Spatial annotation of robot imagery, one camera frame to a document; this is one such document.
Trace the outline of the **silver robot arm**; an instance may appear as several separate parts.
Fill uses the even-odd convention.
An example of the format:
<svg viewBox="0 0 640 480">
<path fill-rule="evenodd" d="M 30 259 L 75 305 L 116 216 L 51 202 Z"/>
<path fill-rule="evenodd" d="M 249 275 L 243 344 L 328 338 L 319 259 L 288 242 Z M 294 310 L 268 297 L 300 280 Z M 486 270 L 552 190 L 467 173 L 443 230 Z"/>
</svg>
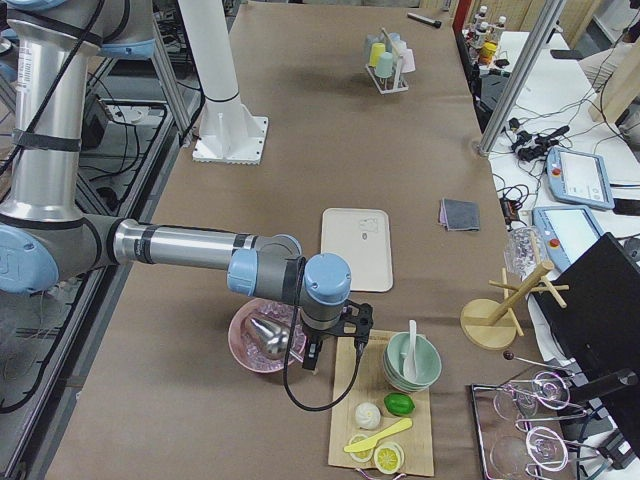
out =
<svg viewBox="0 0 640 480">
<path fill-rule="evenodd" d="M 77 207 L 89 60 L 150 58 L 156 49 L 150 2 L 12 1 L 7 20 L 19 53 L 12 184 L 1 204 L 3 291 L 43 291 L 130 261 L 219 269 L 232 291 L 297 308 L 305 368 L 315 367 L 329 336 L 365 348 L 372 310 L 350 300 L 351 272 L 337 255 L 304 258 L 288 235 L 143 224 Z"/>
</svg>

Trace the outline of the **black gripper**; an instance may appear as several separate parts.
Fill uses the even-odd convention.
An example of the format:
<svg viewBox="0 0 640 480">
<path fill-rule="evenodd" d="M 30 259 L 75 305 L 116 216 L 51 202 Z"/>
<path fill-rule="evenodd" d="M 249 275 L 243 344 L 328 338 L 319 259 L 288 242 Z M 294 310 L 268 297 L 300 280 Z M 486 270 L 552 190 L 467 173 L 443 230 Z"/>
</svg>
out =
<svg viewBox="0 0 640 480">
<path fill-rule="evenodd" d="M 362 357 L 373 327 L 373 307 L 368 303 L 358 304 L 346 300 L 336 319 L 317 322 L 303 313 L 302 325 L 306 337 L 302 368 L 315 371 L 322 343 L 329 336 L 352 338 L 356 358 Z"/>
</svg>

